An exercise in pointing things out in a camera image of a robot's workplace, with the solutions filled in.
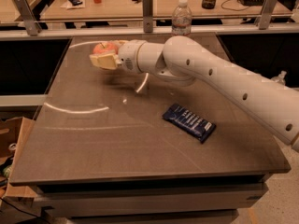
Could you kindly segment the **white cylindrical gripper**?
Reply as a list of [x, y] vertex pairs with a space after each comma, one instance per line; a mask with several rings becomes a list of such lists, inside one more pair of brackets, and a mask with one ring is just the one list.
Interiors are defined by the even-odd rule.
[[118, 51], [119, 56], [114, 53], [91, 54], [92, 64], [106, 70], [116, 70], [121, 65], [121, 68], [127, 72], [140, 74], [137, 58], [145, 40], [114, 40], [113, 43], [121, 46]]

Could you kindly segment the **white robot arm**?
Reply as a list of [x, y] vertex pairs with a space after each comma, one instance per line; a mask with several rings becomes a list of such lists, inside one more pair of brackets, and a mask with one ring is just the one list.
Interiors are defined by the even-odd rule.
[[90, 55], [94, 66], [190, 85], [205, 81], [287, 145], [299, 150], [299, 91], [223, 60], [187, 36], [165, 43], [112, 40], [98, 43]]

